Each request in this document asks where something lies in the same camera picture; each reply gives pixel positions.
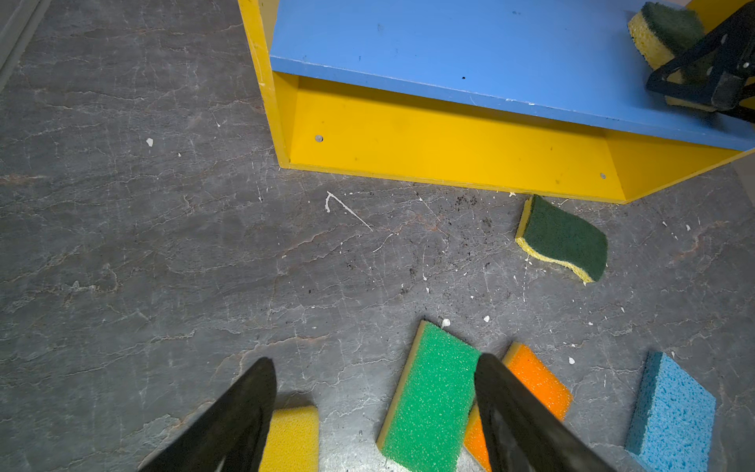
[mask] orange sponge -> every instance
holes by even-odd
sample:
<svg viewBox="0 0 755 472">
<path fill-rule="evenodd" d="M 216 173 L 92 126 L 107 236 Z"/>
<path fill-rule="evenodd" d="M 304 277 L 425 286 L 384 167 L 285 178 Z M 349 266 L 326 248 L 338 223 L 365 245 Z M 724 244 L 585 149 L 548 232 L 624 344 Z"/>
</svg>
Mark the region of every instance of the orange sponge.
<svg viewBox="0 0 755 472">
<path fill-rule="evenodd" d="M 529 347 L 522 343 L 511 344 L 504 357 L 504 365 L 548 408 L 548 411 L 563 421 L 574 397 Z M 477 405 L 470 412 L 464 446 L 485 470 L 492 472 Z"/>
</svg>

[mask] cellulose sponge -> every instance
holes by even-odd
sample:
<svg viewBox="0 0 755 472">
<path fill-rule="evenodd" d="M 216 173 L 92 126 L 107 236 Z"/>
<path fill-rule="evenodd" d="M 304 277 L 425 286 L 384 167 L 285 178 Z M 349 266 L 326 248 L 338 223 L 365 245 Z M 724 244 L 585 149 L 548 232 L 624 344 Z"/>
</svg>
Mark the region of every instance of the cellulose sponge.
<svg viewBox="0 0 755 472">
<path fill-rule="evenodd" d="M 548 408 L 549 412 L 553 413 L 553 416 L 563 421 L 574 397 L 529 347 L 521 343 L 511 344 L 504 357 L 504 365 Z M 485 470 L 492 472 L 477 405 L 470 413 L 467 432 L 464 434 L 464 446 Z"/>
<path fill-rule="evenodd" d="M 274 411 L 260 472 L 317 472 L 319 425 L 315 406 Z"/>
<path fill-rule="evenodd" d="M 516 244 L 534 258 L 567 266 L 585 283 L 600 279 L 606 269 L 606 235 L 538 195 L 524 205 Z"/>
<path fill-rule="evenodd" d="M 624 448 L 648 472 L 705 472 L 715 414 L 713 395 L 651 352 Z"/>
<path fill-rule="evenodd" d="M 479 351 L 422 321 L 377 448 L 412 472 L 452 472 L 475 396 Z"/>
<path fill-rule="evenodd" d="M 676 56 L 694 46 L 705 37 L 703 23 L 697 13 L 685 8 L 672 8 L 660 3 L 647 2 L 629 22 L 637 50 L 653 70 L 663 66 Z M 668 80 L 677 84 L 702 84 L 707 79 L 707 69 L 713 64 L 710 57 L 703 57 L 675 72 Z M 715 111 L 710 106 L 666 97 L 669 105 L 690 106 L 705 111 Z"/>
</svg>

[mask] shelf board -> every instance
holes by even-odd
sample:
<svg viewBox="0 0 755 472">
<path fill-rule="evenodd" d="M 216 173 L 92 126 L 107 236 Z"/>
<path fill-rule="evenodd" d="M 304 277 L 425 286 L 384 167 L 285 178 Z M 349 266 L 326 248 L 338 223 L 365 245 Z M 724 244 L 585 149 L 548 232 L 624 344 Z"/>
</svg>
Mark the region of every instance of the shelf board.
<svg viewBox="0 0 755 472">
<path fill-rule="evenodd" d="M 627 22 L 641 0 L 281 0 L 274 71 L 732 150 L 755 128 L 668 106 Z"/>
</svg>

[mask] yellow foam layer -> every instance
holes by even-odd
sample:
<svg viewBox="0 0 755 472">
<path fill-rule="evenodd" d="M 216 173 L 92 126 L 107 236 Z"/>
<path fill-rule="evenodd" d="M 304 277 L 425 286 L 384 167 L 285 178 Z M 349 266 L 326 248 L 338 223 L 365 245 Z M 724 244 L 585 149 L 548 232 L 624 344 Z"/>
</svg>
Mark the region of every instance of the yellow foam layer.
<svg viewBox="0 0 755 472">
<path fill-rule="evenodd" d="M 319 426 L 315 406 L 274 411 L 260 472 L 317 472 Z"/>
</svg>

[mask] concrete floor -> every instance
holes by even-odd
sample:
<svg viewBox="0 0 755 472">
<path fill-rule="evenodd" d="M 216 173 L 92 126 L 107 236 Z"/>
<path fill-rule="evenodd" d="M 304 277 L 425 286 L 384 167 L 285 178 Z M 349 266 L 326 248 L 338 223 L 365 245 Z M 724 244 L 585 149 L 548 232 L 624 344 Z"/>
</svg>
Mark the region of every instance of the concrete floor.
<svg viewBox="0 0 755 472">
<path fill-rule="evenodd" d="M 0 174 L 2 470 L 134 470 L 260 356 L 282 405 L 319 407 L 321 470 L 400 470 L 374 440 L 423 318 L 532 346 L 617 470 L 643 360 L 673 354 L 719 402 L 710 469 L 755 462 L 730 166 L 555 200 L 609 237 L 584 286 L 514 243 L 526 196 L 279 169 L 233 0 L 56 0 L 0 94 Z"/>
</svg>

